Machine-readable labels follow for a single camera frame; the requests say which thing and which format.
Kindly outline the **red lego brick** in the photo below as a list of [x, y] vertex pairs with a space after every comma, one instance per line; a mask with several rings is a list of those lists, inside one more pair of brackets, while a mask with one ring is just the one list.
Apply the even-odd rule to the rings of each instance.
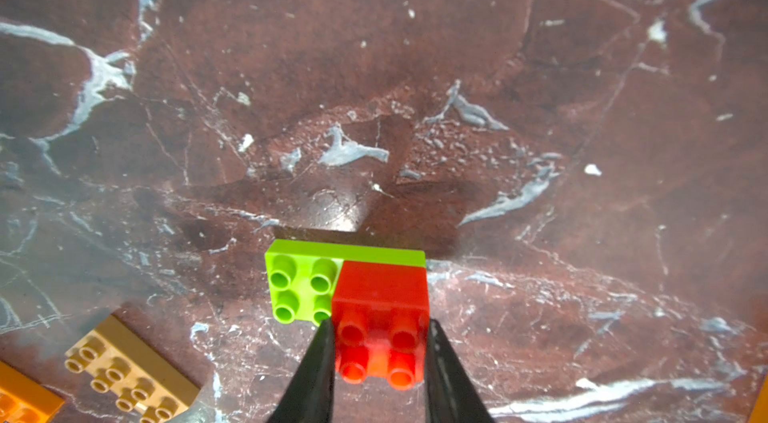
[[332, 297], [336, 371], [350, 384], [423, 381], [430, 303], [426, 267], [346, 261]]

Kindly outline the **long green lego brick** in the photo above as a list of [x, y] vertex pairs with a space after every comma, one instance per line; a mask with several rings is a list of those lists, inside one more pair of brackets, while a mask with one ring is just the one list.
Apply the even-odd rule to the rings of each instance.
[[345, 262], [426, 266], [420, 250], [276, 239], [265, 253], [272, 312], [281, 324], [315, 325], [331, 316], [331, 299]]

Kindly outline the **tan lego brick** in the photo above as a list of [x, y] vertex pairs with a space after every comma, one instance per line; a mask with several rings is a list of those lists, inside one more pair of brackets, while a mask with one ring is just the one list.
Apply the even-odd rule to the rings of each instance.
[[91, 377], [97, 393], [112, 393], [116, 407], [142, 422], [169, 422], [189, 410], [200, 388], [110, 315], [66, 352], [65, 368]]

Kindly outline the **orange lego brick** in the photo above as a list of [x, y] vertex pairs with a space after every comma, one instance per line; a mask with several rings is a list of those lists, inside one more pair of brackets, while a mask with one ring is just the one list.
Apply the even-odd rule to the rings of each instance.
[[768, 423], [768, 377], [763, 381], [747, 422]]
[[65, 401], [13, 367], [1, 363], [1, 421], [46, 423]]

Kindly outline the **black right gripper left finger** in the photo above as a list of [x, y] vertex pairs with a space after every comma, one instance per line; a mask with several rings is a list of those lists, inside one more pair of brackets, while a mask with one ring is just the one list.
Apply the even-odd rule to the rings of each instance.
[[306, 350], [268, 423], [329, 423], [333, 419], [336, 344], [324, 320]]

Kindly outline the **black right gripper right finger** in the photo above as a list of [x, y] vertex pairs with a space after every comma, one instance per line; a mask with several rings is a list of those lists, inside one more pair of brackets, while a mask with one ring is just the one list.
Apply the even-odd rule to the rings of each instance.
[[425, 382], [427, 422], [494, 422], [436, 319], [427, 332]]

